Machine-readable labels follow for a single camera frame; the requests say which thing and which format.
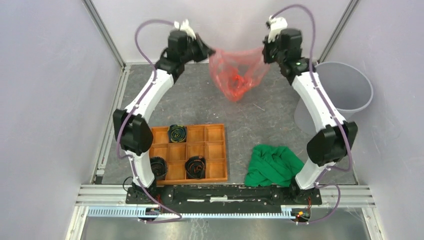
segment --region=aluminum frame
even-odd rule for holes
[[[105,24],[103,23],[102,18],[99,15],[99,12],[97,11],[94,3],[92,0],[82,0],[85,7],[87,8],[88,13],[90,14],[91,18],[94,21],[94,24],[96,25],[97,29],[99,30],[101,36],[103,37],[104,41],[106,42],[107,46],[109,47],[110,51],[113,54],[113,57],[115,58],[116,62],[120,65],[121,68],[125,68],[126,63],[124,59],[122,58],[121,54],[118,51],[117,46],[115,45],[114,41],[112,40],[111,35],[108,32],[108,29],[106,28]]]
[[[371,240],[384,240],[385,236],[381,227],[380,217],[371,194],[371,190],[367,185],[340,185],[341,199],[339,208],[361,208],[364,215],[364,222],[368,229]],[[313,205],[312,208],[330,208],[334,206],[338,198],[337,189],[333,186],[322,188],[320,190],[323,204]],[[79,240],[82,236],[86,219],[89,215],[90,209],[101,209],[106,210],[127,210],[133,211],[134,208],[142,210],[147,207],[157,207],[156,204],[126,204],[127,192],[123,189],[122,185],[94,185],[87,184],[82,185],[78,197],[72,220],[67,231],[67,240]],[[302,205],[282,205],[282,215],[270,215],[270,214],[256,214],[252,216],[244,216],[240,214],[234,215],[216,215],[216,214],[202,214],[202,215],[187,215],[183,218],[263,218],[263,219],[287,219],[284,216],[284,211],[291,210],[292,208],[303,208],[306,206]],[[105,214],[105,217],[113,217],[113,214]],[[122,215],[115,214],[115,217],[122,217]],[[162,215],[160,218],[169,218],[171,215]]]
[[[130,69],[131,65],[126,66],[119,77],[115,96],[113,98],[113,103],[110,107],[109,119],[107,120],[106,130],[104,131],[103,140],[101,142],[100,148],[97,151],[97,164],[94,166],[94,169],[92,171],[92,184],[101,182],[103,175],[105,174],[106,163],[108,162],[109,151],[111,150],[111,144],[114,138],[113,112],[115,111],[115,109],[121,107],[122,99],[124,98],[125,88],[127,87]]]
[[[349,19],[351,18],[356,7],[358,6],[359,1],[360,0],[350,0],[349,4],[347,4],[346,10],[344,10],[343,15],[338,21],[337,26],[335,27],[333,33],[331,34],[330,39],[327,42],[327,45],[325,45],[324,50],[322,51],[321,56],[318,59],[319,63],[324,62],[326,58],[329,56],[330,51],[333,49],[334,45],[339,39],[340,34],[345,29],[345,26],[348,23]]]

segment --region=red plastic bag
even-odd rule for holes
[[[230,101],[242,99],[267,74],[270,65],[264,63],[262,49],[240,52],[216,49],[216,53],[209,57],[210,77]]]

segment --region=white wall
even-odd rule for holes
[[[355,66],[373,84],[373,102],[355,116],[353,158],[389,240],[424,235],[423,9],[422,0],[361,1],[328,59]]]
[[[164,19],[190,25],[214,48],[228,51],[262,46],[268,34],[266,21],[291,4],[304,4],[316,18],[317,39],[314,58],[318,59],[339,22],[349,0],[92,0],[125,62],[145,62],[134,44],[137,27],[149,19]],[[299,9],[281,15],[289,27],[303,30],[305,53],[311,45],[311,21]],[[139,34],[140,46],[149,58],[157,60],[167,45],[169,26],[152,25]]]
[[[0,32],[0,239],[64,239],[120,67],[79,0],[2,1]]]

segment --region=wooden tray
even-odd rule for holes
[[[168,173],[158,185],[221,183],[228,180],[224,124],[187,125],[186,142],[170,143],[168,127],[152,127],[150,157],[165,159]],[[189,179],[185,163],[192,156],[206,159],[206,178]]]

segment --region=white cable tray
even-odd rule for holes
[[[182,213],[187,219],[294,219],[292,209],[282,207],[279,213]],[[173,213],[160,215],[146,214],[146,207],[140,206],[90,206],[88,217],[121,217],[121,218],[176,218]]]

